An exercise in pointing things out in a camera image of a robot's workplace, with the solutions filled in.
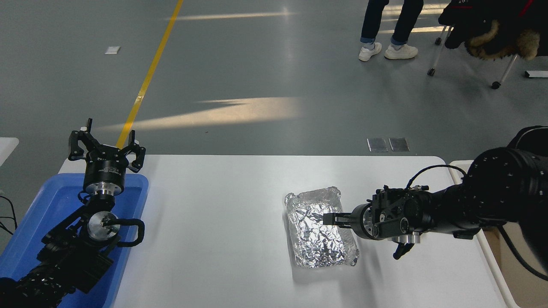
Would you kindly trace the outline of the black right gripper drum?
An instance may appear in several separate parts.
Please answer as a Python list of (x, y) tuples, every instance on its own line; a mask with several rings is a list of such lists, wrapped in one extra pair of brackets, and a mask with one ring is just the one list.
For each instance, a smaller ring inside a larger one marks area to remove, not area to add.
[(370, 204), (361, 204), (350, 214), (351, 229), (358, 237), (363, 239), (370, 239), (370, 233), (366, 229), (366, 224), (364, 223), (364, 216), (369, 208)]

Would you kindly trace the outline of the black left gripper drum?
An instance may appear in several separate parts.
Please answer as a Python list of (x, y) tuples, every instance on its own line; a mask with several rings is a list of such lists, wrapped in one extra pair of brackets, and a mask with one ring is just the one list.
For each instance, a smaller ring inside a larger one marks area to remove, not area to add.
[(84, 185), (97, 183), (125, 184), (126, 168), (129, 164), (126, 157), (116, 150), (93, 150), (86, 154), (86, 171)]

